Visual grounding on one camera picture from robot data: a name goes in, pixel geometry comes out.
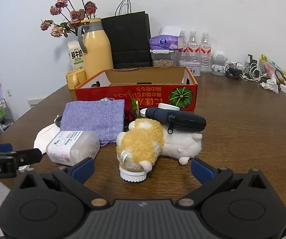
yellow mug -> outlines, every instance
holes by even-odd
[[[69,90],[74,90],[76,86],[86,81],[84,69],[78,69],[68,72],[66,75],[67,87]]]

bouquet of dried roses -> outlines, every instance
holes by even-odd
[[[89,1],[87,3],[84,3],[82,0],[84,9],[79,9],[76,11],[71,3],[70,0],[57,0],[54,6],[51,6],[50,8],[50,14],[51,15],[63,15],[64,18],[67,20],[67,22],[62,22],[61,24],[55,24],[53,20],[44,20],[42,21],[40,28],[41,30],[47,30],[51,25],[53,26],[53,29],[51,31],[51,35],[53,37],[61,37],[64,35],[67,37],[68,33],[74,33],[77,35],[77,28],[81,25],[84,25],[81,23],[82,20],[84,20],[85,17],[88,19],[91,19],[92,16],[95,18],[95,12],[97,7],[95,6],[95,3]],[[62,9],[66,8],[70,14],[70,20],[62,13]]]

plush toy ear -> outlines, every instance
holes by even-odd
[[[201,140],[203,137],[203,135],[201,133],[192,133],[192,138],[197,141],[197,140]]]
[[[121,141],[122,141],[125,134],[126,134],[126,132],[121,132],[117,135],[117,137],[116,137],[116,145],[117,146],[121,145]]]
[[[152,164],[149,161],[141,161],[139,162],[139,165],[142,166],[146,173],[152,171]]]
[[[133,129],[134,127],[135,127],[135,120],[129,124],[129,130]]]

zipper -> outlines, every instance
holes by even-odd
[[[169,115],[167,117],[167,121],[169,121],[169,126],[167,129],[167,133],[169,133],[170,135],[173,134],[173,130],[174,130],[174,125],[176,123],[180,123],[180,124],[184,124],[186,126],[190,126],[190,127],[195,127],[195,126],[204,126],[203,122],[199,122],[199,121],[195,121],[195,120],[186,120],[186,119],[180,119],[177,118],[173,115]]]

plush toy tag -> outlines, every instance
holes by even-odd
[[[120,159],[122,162],[125,162],[125,158],[127,157],[127,154],[123,151],[121,152],[121,155],[120,155]]]

